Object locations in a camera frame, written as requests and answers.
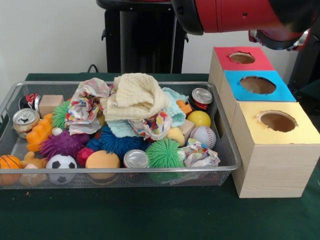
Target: shape sorter box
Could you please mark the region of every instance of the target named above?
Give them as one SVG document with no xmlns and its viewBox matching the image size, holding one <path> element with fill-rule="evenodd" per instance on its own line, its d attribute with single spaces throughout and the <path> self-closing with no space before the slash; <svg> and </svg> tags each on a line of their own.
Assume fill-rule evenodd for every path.
<svg viewBox="0 0 320 240">
<path fill-rule="evenodd" d="M 211 59 L 209 83 L 220 94 L 224 71 L 274 71 L 260 47 L 214 47 Z"/>
<path fill-rule="evenodd" d="M 276 71 L 224 71 L 220 99 L 230 125 L 239 102 L 296 102 Z"/>
<path fill-rule="evenodd" d="M 320 156 L 320 134 L 298 102 L 239 102 L 231 126 L 242 165 L 240 198 L 301 197 Z"/>
</svg>

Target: baseball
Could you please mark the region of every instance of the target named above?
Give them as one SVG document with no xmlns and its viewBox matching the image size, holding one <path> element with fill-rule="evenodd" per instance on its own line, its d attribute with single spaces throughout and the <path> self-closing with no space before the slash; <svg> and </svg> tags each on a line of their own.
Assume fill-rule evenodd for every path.
<svg viewBox="0 0 320 240">
<path fill-rule="evenodd" d="M 192 130 L 190 138 L 197 139 L 200 143 L 206 145 L 209 149 L 213 149 L 216 145 L 216 134 L 207 126 L 198 126 Z"/>
</svg>

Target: toy soccer ball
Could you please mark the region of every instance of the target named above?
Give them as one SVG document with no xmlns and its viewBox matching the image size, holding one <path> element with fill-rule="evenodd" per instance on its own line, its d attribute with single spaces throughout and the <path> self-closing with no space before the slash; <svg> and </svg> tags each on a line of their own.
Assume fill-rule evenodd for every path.
<svg viewBox="0 0 320 240">
<path fill-rule="evenodd" d="M 77 163 L 71 156 L 55 155 L 45 166 L 46 169 L 76 169 Z M 75 173 L 49 173 L 49 179 L 53 184 L 63 185 L 71 182 Z"/>
</svg>

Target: orange basketball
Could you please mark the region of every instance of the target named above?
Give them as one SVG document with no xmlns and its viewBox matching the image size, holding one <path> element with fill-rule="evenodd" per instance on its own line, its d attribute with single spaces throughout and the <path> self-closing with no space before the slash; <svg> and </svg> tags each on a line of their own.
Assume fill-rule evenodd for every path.
<svg viewBox="0 0 320 240">
<path fill-rule="evenodd" d="M 0 156 L 0 169 L 20 169 L 20 160 L 11 155 Z M 0 174 L 0 185 L 11 185 L 20 177 L 20 174 Z"/>
</svg>

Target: green spiky ball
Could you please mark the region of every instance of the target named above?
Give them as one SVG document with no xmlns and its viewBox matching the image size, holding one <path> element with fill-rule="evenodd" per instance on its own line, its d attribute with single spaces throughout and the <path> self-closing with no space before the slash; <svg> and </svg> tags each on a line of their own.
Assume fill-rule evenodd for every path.
<svg viewBox="0 0 320 240">
<path fill-rule="evenodd" d="M 179 143 L 169 138 L 154 142 L 146 150 L 150 168 L 183 168 Z"/>
<path fill-rule="evenodd" d="M 70 101 L 65 101 L 53 110 L 52 126 L 54 128 L 65 129 L 65 119 Z"/>
</svg>

